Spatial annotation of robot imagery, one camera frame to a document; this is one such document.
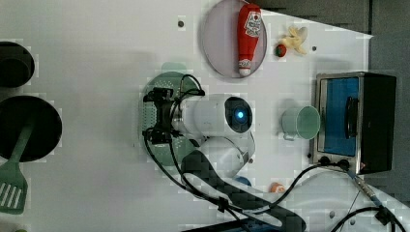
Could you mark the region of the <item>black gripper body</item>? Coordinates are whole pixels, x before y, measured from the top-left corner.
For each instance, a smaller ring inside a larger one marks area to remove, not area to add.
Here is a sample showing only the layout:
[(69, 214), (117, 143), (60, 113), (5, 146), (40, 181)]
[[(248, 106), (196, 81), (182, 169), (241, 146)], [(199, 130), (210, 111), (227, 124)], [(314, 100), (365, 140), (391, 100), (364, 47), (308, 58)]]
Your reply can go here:
[(174, 105), (172, 96), (172, 89), (154, 87), (143, 98), (143, 102), (152, 102), (156, 108), (155, 125), (142, 133), (154, 145), (170, 143), (173, 137), (180, 135), (171, 124), (171, 111)]

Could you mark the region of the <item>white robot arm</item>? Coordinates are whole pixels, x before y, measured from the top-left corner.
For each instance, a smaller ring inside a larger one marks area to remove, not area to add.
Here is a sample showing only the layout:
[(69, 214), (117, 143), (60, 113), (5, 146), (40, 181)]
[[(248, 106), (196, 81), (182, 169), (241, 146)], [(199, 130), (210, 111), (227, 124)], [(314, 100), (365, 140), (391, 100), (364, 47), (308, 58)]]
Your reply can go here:
[(302, 217), (256, 195), (252, 188), (234, 182), (235, 175), (255, 152), (251, 133), (252, 110), (236, 96), (189, 89), (178, 95), (170, 88), (155, 87), (144, 97), (155, 107), (156, 122), (142, 131), (149, 155), (155, 145), (169, 148), (182, 189), (207, 200), (234, 217), (255, 220), (275, 218), (281, 232), (305, 232)]

